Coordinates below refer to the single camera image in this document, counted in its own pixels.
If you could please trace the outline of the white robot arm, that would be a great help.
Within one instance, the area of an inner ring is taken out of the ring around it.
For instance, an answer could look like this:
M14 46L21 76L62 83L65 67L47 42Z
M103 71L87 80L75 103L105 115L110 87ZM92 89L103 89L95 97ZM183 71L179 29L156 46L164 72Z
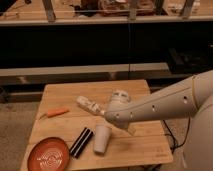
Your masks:
M213 70L188 77L139 101L114 93L105 119L120 129L132 122L191 117L180 171L213 171Z

